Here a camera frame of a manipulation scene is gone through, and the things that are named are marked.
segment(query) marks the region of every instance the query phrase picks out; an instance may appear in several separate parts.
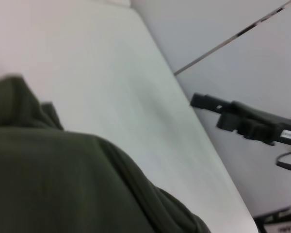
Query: black mount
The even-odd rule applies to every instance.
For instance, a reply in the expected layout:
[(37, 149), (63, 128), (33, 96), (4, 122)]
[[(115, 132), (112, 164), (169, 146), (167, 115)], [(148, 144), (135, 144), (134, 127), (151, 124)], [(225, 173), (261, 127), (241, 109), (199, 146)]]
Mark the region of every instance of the black mount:
[(256, 110), (240, 102), (227, 102), (195, 93), (191, 106), (221, 114), (217, 127), (237, 131), (244, 138), (270, 146), (276, 142), (291, 145), (291, 119)]

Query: wire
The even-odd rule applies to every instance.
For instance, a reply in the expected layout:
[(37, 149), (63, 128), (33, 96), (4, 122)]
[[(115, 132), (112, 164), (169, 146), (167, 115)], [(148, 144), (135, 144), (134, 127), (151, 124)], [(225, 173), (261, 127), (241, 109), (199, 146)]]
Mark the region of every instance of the wire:
[(279, 159), (281, 159), (282, 157), (285, 157), (287, 155), (291, 155), (291, 152), (287, 152), (287, 153), (284, 153), (284, 154), (281, 154), (280, 156), (278, 156), (276, 158), (276, 165), (291, 171), (291, 164), (279, 161)]

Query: olive green fabric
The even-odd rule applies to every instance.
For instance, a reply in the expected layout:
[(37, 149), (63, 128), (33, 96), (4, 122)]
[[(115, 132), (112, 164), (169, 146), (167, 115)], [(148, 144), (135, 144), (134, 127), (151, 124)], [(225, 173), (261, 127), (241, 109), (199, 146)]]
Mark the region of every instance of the olive green fabric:
[(22, 78), (0, 81), (0, 233), (207, 233), (122, 150), (63, 131)]

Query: gray wall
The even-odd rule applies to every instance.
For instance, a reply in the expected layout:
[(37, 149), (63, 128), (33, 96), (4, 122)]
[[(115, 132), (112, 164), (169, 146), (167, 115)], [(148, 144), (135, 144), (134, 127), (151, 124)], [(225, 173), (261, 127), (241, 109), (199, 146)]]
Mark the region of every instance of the gray wall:
[[(225, 10), (219, 11), (222, 6), (214, 2), (209, 2), (209, 8), (193, 0), (166, 2), (133, 0), (133, 6), (174, 71), (284, 4), (265, 0), (257, 7), (256, 1), (229, 0)], [(177, 80), (189, 99), (194, 92), (212, 94), (291, 117), (291, 6), (181, 73)], [(283, 145), (270, 147), (242, 139), (216, 129), (216, 114), (196, 113), (252, 215), (291, 205), (291, 173), (275, 166), (275, 157), (287, 150)]]

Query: white wall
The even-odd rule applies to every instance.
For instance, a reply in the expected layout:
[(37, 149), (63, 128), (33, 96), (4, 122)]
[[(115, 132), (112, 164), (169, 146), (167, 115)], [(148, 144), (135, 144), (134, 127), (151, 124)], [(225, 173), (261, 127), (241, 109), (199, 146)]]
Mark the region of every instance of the white wall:
[(132, 0), (175, 72), (288, 0)]
[[(200, 1), (181, 5), (133, 0), (133, 5), (175, 70), (284, 4), (265, 0), (257, 7), (257, 2), (241, 2), (225, 1), (229, 7), (223, 12), (218, 11), (221, 6), (212, 6), (216, 11), (211, 11)], [(228, 25), (230, 20), (235, 24)], [(194, 92), (212, 94), (291, 117), (291, 6), (177, 79), (189, 99)], [(291, 172), (275, 166), (276, 156), (286, 152), (283, 145), (270, 147), (221, 131), (215, 128), (216, 114), (196, 112), (252, 215), (291, 205)]]

